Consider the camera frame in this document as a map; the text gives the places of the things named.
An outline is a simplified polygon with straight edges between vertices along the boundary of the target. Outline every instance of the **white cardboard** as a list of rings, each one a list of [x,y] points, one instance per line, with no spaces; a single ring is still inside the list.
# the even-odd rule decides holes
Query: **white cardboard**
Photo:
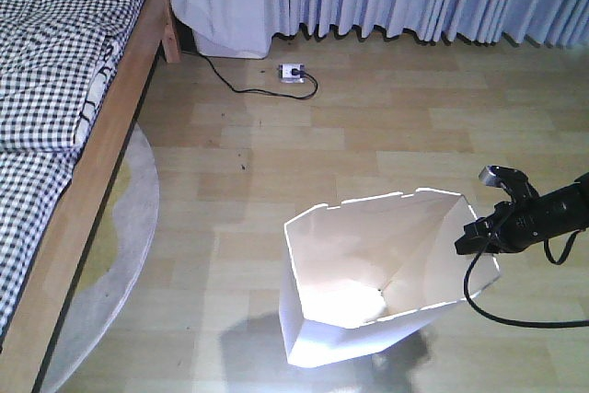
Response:
[[[421,188],[319,204],[285,223],[279,313],[289,364],[383,351],[464,301],[472,256],[454,242],[475,219],[464,196]],[[495,258],[482,256],[471,295],[499,276]]]

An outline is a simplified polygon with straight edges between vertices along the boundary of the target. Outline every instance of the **power strip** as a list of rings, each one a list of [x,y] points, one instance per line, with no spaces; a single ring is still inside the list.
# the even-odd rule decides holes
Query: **power strip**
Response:
[[[279,64],[278,65],[278,78],[283,83],[305,83],[305,78],[302,73],[305,71],[303,64]]]

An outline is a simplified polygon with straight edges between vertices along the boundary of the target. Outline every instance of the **black and white checkered bedding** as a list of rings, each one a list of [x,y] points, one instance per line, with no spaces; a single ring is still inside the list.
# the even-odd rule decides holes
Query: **black and white checkered bedding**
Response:
[[[80,146],[76,128],[109,40],[123,46],[135,0],[0,0],[0,149]]]
[[[0,0],[0,343],[144,0]]]
[[[0,330],[13,313],[53,207],[72,178],[70,152],[0,153]]]

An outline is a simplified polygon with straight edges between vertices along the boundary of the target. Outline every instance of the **black cable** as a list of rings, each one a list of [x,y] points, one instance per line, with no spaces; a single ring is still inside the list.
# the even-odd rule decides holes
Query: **black cable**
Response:
[[[577,235],[579,235],[579,233],[583,232],[584,230],[585,229],[575,230],[571,234],[569,239],[567,239],[566,244],[564,245],[564,249],[562,250],[562,253],[560,254],[560,258],[558,258],[557,260],[554,259],[554,257],[552,256],[552,253],[550,252],[549,241],[547,239],[545,239],[544,240],[544,254],[546,255],[546,258],[552,264],[556,264],[557,266],[560,266],[564,261],[567,260],[567,258],[569,258],[569,253],[571,253],[572,245],[574,243],[575,238],[577,238]]]
[[[497,232],[499,232],[499,229],[501,228],[502,224],[505,222],[505,220],[507,220],[507,218],[509,218],[509,216],[512,215],[513,212],[514,212],[514,204],[512,201],[511,210],[491,230],[490,238],[494,237],[497,234]],[[579,233],[579,231],[572,234],[572,240],[569,238],[569,241],[571,241],[571,247],[572,247],[572,242],[574,241],[574,237],[576,237],[578,233]],[[491,241],[489,240],[482,248],[480,248],[479,252],[475,256],[475,258],[472,260],[470,265],[468,266],[467,273],[465,274],[465,277],[464,277],[464,284],[463,284],[464,296],[467,299],[467,302],[470,304],[470,306],[472,308],[474,308],[479,314],[481,314],[483,317],[485,317],[487,319],[490,319],[495,322],[499,322],[501,324],[505,324],[507,326],[524,327],[524,328],[528,328],[528,329],[571,329],[571,328],[577,328],[577,327],[589,327],[589,319],[582,319],[582,320],[578,320],[578,321],[522,321],[522,320],[518,320],[518,319],[509,319],[509,318],[498,317],[496,315],[493,315],[492,313],[487,312],[486,310],[483,310],[481,307],[479,307],[473,301],[473,299],[470,297],[470,293],[468,291],[468,281],[470,280],[470,274],[472,273],[472,270],[474,269],[475,264],[477,264],[477,261],[479,261],[479,258],[482,256],[483,253],[485,253],[485,251],[487,250],[487,247],[490,244],[491,244]]]
[[[206,55],[200,54],[199,52],[183,51],[183,53],[190,54],[190,55],[198,55],[199,57],[202,57],[204,60],[206,60],[207,63],[213,69],[213,72],[217,75],[217,77],[219,77],[221,79],[221,81],[223,83],[225,83],[227,85],[227,87],[229,87],[229,89],[231,89],[236,94],[261,94],[262,96],[285,97],[285,98],[296,98],[297,100],[307,100],[307,99],[315,96],[317,94],[317,91],[319,90],[319,82],[316,80],[316,78],[314,76],[312,76],[311,74],[309,74],[305,71],[299,71],[297,69],[293,70],[293,75],[301,75],[302,77],[306,77],[313,84],[313,91],[308,94],[305,94],[304,96],[294,96],[292,94],[283,94],[280,92],[269,91],[269,90],[260,89],[257,87],[246,88],[246,89],[237,89],[236,87],[231,85],[227,80],[225,80],[225,78],[219,73],[219,71],[217,71],[217,68],[214,66],[213,61],[209,57],[207,57]]]

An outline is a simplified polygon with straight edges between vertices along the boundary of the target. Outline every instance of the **wooden floor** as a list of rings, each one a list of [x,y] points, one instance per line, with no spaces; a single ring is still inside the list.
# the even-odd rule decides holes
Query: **wooden floor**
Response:
[[[506,195],[478,182],[485,165],[521,168],[541,194],[589,171],[587,49],[374,33],[276,39],[265,60],[215,63],[238,87],[296,94],[310,85],[281,85],[276,66],[303,63],[320,92],[236,95],[189,55],[157,67],[139,118],[161,179],[156,237],[62,392],[589,391],[589,329],[515,329],[461,305],[384,353],[302,369],[285,361],[277,315],[283,223],[316,203],[429,186],[487,215]],[[539,245],[501,255],[479,302],[511,318],[589,317],[588,246],[579,235],[561,267]]]

